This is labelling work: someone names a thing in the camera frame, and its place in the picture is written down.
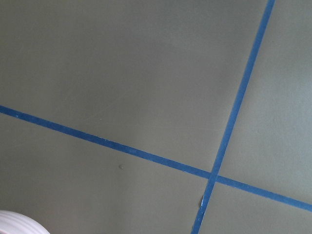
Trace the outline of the pink bowl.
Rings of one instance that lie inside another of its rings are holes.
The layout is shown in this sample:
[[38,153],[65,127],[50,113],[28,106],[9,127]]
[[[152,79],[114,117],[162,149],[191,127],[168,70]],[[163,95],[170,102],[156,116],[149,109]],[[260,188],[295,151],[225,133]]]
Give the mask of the pink bowl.
[[50,234],[37,221],[16,212],[0,211],[1,234]]

